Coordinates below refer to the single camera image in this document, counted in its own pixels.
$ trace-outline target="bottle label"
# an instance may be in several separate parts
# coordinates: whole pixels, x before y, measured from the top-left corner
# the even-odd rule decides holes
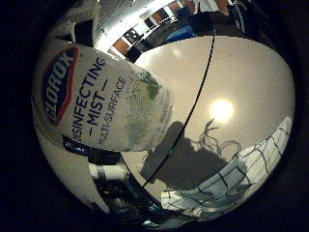
[[[42,108],[59,133],[113,151],[152,149],[166,133],[173,94],[152,73],[61,40],[49,42],[42,63]]]

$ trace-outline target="checkered cloth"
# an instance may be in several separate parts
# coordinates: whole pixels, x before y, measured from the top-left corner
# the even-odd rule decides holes
[[[240,151],[210,179],[190,190],[165,191],[164,209],[182,210],[200,221],[217,218],[235,209],[267,179],[285,150],[292,127],[286,117],[265,141]]]

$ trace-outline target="clorox logo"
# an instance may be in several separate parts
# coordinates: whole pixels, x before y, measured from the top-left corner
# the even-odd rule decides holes
[[[61,51],[48,64],[43,75],[43,102],[45,115],[57,126],[71,100],[71,85],[78,48]]]

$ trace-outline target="dark background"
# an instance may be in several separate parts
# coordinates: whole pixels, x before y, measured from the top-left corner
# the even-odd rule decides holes
[[[55,177],[32,125],[31,78],[43,38],[72,0],[0,1],[0,231],[139,231],[94,213]],[[261,2],[282,31],[297,90],[293,139],[264,187],[244,205],[183,231],[309,231],[309,3]]]

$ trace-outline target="wire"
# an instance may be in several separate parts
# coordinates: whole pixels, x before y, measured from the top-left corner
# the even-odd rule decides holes
[[[195,106],[200,98],[200,95],[202,93],[202,90],[203,90],[203,87],[204,87],[204,84],[205,84],[205,80],[206,80],[206,77],[207,77],[207,74],[208,74],[208,71],[209,71],[209,68],[210,68],[210,65],[211,65],[211,57],[212,57],[212,52],[213,52],[213,47],[214,47],[214,38],[215,38],[215,31],[213,30],[213,36],[212,36],[212,42],[211,42],[211,54],[210,54],[210,58],[209,58],[209,61],[207,63],[207,67],[206,67],[206,70],[205,70],[205,73],[204,73],[204,77],[203,77],[203,80],[202,80],[202,83],[200,85],[200,88],[199,88],[199,91],[198,91],[198,94],[196,96],[196,99],[195,99],[195,102],[189,112],[189,115],[187,116],[186,120],[185,120],[185,123],[183,125],[183,128],[181,130],[181,132],[179,133],[178,137],[176,138],[175,142],[173,143],[173,146],[171,147],[171,149],[168,151],[168,153],[166,154],[166,156],[164,157],[163,161],[160,163],[160,165],[157,167],[157,169],[155,170],[155,172],[151,175],[150,178],[148,178],[148,180],[145,182],[145,184],[143,185],[143,188],[153,179],[153,177],[157,174],[157,172],[161,169],[161,167],[163,166],[163,164],[170,158],[170,156],[174,153],[175,149],[176,149],[176,145],[178,144],[178,142],[180,141],[181,137],[182,137],[182,134],[193,114],[193,111],[195,109]]]

